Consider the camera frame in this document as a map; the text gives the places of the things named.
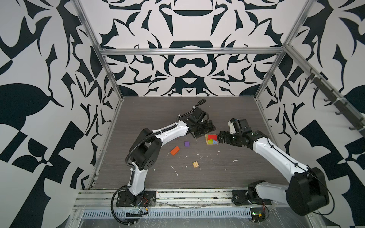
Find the red rectangular block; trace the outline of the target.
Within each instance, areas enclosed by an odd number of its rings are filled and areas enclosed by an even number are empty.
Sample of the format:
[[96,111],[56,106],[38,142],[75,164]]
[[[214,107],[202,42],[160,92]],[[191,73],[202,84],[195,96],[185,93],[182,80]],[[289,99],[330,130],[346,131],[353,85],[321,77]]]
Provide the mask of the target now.
[[218,136],[217,135],[211,135],[209,134],[207,137],[208,140],[214,140],[214,141],[218,141]]

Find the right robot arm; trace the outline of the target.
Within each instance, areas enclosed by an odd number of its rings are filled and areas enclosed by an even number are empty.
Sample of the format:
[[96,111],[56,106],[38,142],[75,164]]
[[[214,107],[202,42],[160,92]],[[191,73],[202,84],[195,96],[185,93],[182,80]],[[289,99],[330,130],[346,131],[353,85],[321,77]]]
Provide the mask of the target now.
[[276,201],[288,205],[297,215],[305,216],[329,205],[332,194],[327,188],[324,173],[317,167],[295,160],[278,148],[261,131],[253,131],[246,119],[231,119],[229,131],[221,131],[218,142],[247,147],[261,155],[288,181],[288,185],[259,180],[248,185],[243,196],[235,193],[235,205],[260,204]]

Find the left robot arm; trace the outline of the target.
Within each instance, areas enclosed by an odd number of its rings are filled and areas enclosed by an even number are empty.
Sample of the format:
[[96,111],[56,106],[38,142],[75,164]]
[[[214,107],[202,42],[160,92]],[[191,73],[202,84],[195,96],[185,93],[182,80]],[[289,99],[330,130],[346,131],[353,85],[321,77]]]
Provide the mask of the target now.
[[215,130],[209,115],[196,106],[187,114],[179,115],[171,125],[157,130],[143,129],[125,158],[125,164],[131,167],[127,196],[132,201],[142,198],[147,172],[156,163],[165,144],[188,134],[200,138]]

